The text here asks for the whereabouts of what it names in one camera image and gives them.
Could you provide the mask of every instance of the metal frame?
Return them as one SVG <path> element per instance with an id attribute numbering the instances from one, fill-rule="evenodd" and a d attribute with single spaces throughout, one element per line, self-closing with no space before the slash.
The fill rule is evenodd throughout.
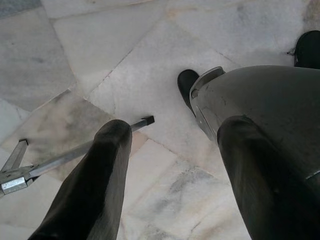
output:
<path id="1" fill-rule="evenodd" d="M 144 117 L 132 124 L 131 130 L 137 131 L 154 122 L 153 116 Z M 19 167 L 28 147 L 27 139 L 20 140 L 0 171 L 0 198 L 28 187 L 42 174 L 86 154 L 92 143 L 86 142 L 39 165 Z"/>

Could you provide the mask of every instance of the black boot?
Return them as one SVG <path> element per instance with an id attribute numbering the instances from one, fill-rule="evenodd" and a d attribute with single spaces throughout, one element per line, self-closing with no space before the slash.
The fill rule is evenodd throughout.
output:
<path id="1" fill-rule="evenodd" d="M 190 94 L 191 87 L 193 86 L 193 84 L 196 82 L 196 80 L 198 78 L 199 78 L 198 73 L 196 73 L 195 71 L 193 71 L 191 69 L 187 69 L 187 70 L 182 71 L 179 74 L 178 79 L 177 79 L 178 88 L 179 88 L 179 91 L 182 95 L 182 98 L 183 98 L 185 104 L 188 106 L 188 108 L 193 112 L 193 114 L 195 114 L 195 113 L 191 107 L 189 94 Z"/>
<path id="2" fill-rule="evenodd" d="M 320 31 L 304 33 L 296 43 L 294 66 L 320 69 Z"/>

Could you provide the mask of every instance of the metal rod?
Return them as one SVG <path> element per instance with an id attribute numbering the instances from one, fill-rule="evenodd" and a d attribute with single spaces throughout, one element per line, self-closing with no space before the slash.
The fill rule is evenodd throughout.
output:
<path id="1" fill-rule="evenodd" d="M 139 130 L 145 126 L 148 126 L 154 122 L 155 122 L 155 119 L 153 116 L 144 117 L 144 118 L 142 118 L 142 120 L 132 124 L 131 130 L 132 130 L 132 132 L 137 131 L 137 130 Z M 92 143 L 93 143 L 93 141 L 86 142 L 86 143 L 84 143 L 80 146 L 77 146 L 77 147 L 75 147 L 65 153 L 62 153 L 61 155 L 58 155 L 58 156 L 50 159 L 49 161 L 46 161 L 46 162 L 36 166 L 34 168 L 34 170 L 30 171 L 28 179 L 38 177 L 46 172 L 49 172 L 52 169 L 59 167 L 62 164 L 66 164 L 66 163 L 72 161 L 73 159 L 76 159 L 82 155 L 85 155 L 88 152 L 88 150 L 90 149 L 90 147 L 92 146 Z"/>
<path id="2" fill-rule="evenodd" d="M 92 146 L 93 141 L 86 142 L 80 146 L 77 146 L 67 152 L 64 152 L 58 156 L 55 156 L 54 158 L 51 158 L 50 160 L 36 166 L 34 170 L 29 172 L 30 178 L 35 178 L 38 176 L 41 176 L 42 174 L 45 174 L 52 169 L 55 169 L 59 167 L 62 164 L 66 164 L 70 162 L 73 159 L 76 159 L 82 155 L 85 155 L 90 147 Z"/>
<path id="3" fill-rule="evenodd" d="M 27 150 L 27 146 L 28 142 L 26 139 L 20 140 L 0 172 L 19 168 L 22 158 Z"/>

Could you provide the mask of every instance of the floor tile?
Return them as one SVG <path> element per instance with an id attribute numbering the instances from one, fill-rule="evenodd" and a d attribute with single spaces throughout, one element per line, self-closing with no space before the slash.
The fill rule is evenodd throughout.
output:
<path id="1" fill-rule="evenodd" d="M 145 144 L 147 140 L 147 135 L 139 131 L 133 132 L 130 157 L 132 157 Z"/>
<path id="2" fill-rule="evenodd" d="M 26 240 L 34 231 L 33 228 L 0 224 L 1 239 L 5 240 Z"/>
<path id="3" fill-rule="evenodd" d="M 28 139 L 23 160 L 40 164 L 91 141 L 113 117 L 67 90 L 36 111 L 2 145 L 11 152 L 19 139 Z M 49 172 L 63 181 L 82 157 Z"/>
<path id="4" fill-rule="evenodd" d="M 40 0 L 1 0 L 0 19 L 40 6 Z"/>
<path id="5" fill-rule="evenodd" d="M 125 229 L 123 227 L 123 223 L 122 220 L 120 220 L 120 225 L 119 225 L 119 229 L 118 229 L 118 234 L 116 236 L 116 240 L 127 240 L 126 236 L 125 236 Z"/>
<path id="6" fill-rule="evenodd" d="M 122 212 L 127 212 L 157 179 L 175 163 L 177 156 L 148 140 L 129 159 Z"/>
<path id="7" fill-rule="evenodd" d="M 7 159 L 10 157 L 10 152 L 0 147 L 0 169 L 5 165 Z"/>
<path id="8" fill-rule="evenodd" d="M 33 111 L 74 83 L 42 7 L 0 21 L 1 98 Z"/>
<path id="9" fill-rule="evenodd" d="M 320 29 L 320 1 L 309 0 L 303 13 L 304 32 Z"/>
<path id="10" fill-rule="evenodd" d="M 177 236 L 157 228 L 156 226 L 142 221 L 139 218 L 125 216 L 122 219 L 126 240 L 181 240 Z"/>
<path id="11" fill-rule="evenodd" d="M 88 100 L 124 120 L 154 115 L 155 123 L 142 129 L 143 133 L 174 153 L 208 166 L 208 171 L 220 166 L 220 174 L 225 170 L 217 146 L 197 126 L 177 87 L 180 71 L 193 68 L 202 74 L 216 66 L 226 71 L 237 67 L 174 23 L 162 21 Z"/>
<path id="12" fill-rule="evenodd" d="M 307 2 L 248 0 L 217 10 L 216 1 L 199 0 L 196 10 L 168 17 L 241 66 L 292 66 L 286 53 L 303 32 Z"/>
<path id="13" fill-rule="evenodd" d="M 0 99 L 0 144 L 9 137 L 30 113 Z"/>
<path id="14" fill-rule="evenodd" d="M 60 186 L 60 181 L 42 175 L 29 187 L 5 195 L 0 199 L 0 224 L 36 229 Z"/>
<path id="15" fill-rule="evenodd" d="M 149 0 L 41 0 L 49 18 L 58 19 L 109 8 L 135 5 Z"/>
<path id="16" fill-rule="evenodd" d="M 166 171 L 128 214 L 181 239 L 204 234 L 209 216 L 216 217 L 210 229 L 235 221 L 245 230 L 231 186 L 184 160 Z M 210 239 L 229 236 L 229 230 L 212 232 Z"/>
<path id="17" fill-rule="evenodd" d="M 252 0 L 169 0 L 166 14 L 170 18 L 185 12 L 210 11 L 218 12 L 239 2 Z"/>
<path id="18" fill-rule="evenodd" d="M 79 93 L 86 96 L 102 82 L 163 16 L 166 3 L 166 0 L 153 0 L 54 23 L 78 79 Z"/>

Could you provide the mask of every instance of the black shoe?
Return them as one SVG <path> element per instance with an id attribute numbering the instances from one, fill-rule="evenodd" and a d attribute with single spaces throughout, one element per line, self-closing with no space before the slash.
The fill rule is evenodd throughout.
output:
<path id="1" fill-rule="evenodd" d="M 183 98 L 185 104 L 188 106 L 188 108 L 193 112 L 193 114 L 195 114 L 195 113 L 191 107 L 189 94 L 190 94 L 191 87 L 193 86 L 193 84 L 196 82 L 196 80 L 198 78 L 199 78 L 198 73 L 196 73 L 195 71 L 193 71 L 191 69 L 187 69 L 187 70 L 182 71 L 179 74 L 178 79 L 177 79 L 178 88 L 179 88 L 179 91 L 182 95 L 182 98 Z"/>
<path id="2" fill-rule="evenodd" d="M 308 31 L 299 38 L 294 51 L 294 66 L 320 69 L 320 31 Z"/>

